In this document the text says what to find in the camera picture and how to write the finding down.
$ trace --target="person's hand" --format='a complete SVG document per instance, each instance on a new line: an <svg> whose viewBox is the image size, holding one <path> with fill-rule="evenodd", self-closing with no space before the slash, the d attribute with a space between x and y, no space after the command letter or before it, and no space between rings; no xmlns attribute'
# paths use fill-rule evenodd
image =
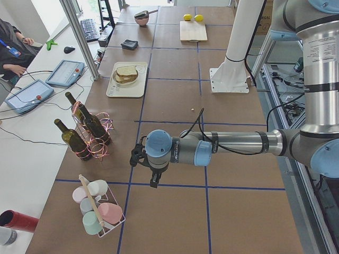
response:
<svg viewBox="0 0 339 254"><path fill-rule="evenodd" d="M22 40L22 42L27 45L32 45L34 43L34 40L32 38L25 38Z"/></svg>
<svg viewBox="0 0 339 254"><path fill-rule="evenodd" d="M3 68L5 70L10 70L10 71L14 72L19 77L21 77L25 73L25 71L27 70L27 68L22 67L20 65L3 65Z"/></svg>

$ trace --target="red tube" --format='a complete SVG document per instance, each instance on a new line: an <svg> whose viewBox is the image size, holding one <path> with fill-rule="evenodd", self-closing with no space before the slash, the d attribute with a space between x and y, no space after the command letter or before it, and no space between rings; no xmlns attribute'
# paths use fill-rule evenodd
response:
<svg viewBox="0 0 339 254"><path fill-rule="evenodd" d="M7 210L0 215L0 226L34 233L39 219L29 215Z"/></svg>

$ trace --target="mint green mug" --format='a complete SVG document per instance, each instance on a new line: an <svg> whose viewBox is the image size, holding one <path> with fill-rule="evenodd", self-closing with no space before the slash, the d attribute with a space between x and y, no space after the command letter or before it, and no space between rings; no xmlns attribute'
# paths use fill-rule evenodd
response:
<svg viewBox="0 0 339 254"><path fill-rule="evenodd" d="M100 225L93 211L90 211L84 215L83 225L85 227L86 233L90 235L98 234L102 230L102 226Z"/></svg>

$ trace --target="yellow lemon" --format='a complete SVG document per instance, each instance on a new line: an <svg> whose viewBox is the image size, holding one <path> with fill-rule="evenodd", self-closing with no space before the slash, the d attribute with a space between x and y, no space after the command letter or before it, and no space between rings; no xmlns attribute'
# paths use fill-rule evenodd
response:
<svg viewBox="0 0 339 254"><path fill-rule="evenodd" d="M203 16L201 14L198 14L194 17L195 21L203 21Z"/></svg>
<svg viewBox="0 0 339 254"><path fill-rule="evenodd" d="M191 14L185 14L184 15L184 21L190 21L192 18L192 15Z"/></svg>

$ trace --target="keyboard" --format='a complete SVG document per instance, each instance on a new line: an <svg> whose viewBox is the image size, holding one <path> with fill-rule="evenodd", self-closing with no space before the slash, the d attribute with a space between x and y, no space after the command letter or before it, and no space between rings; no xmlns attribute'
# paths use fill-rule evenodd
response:
<svg viewBox="0 0 339 254"><path fill-rule="evenodd" d="M100 37L100 33L96 28L94 19L85 19L80 21L80 26L84 31L87 42L97 41Z"/></svg>

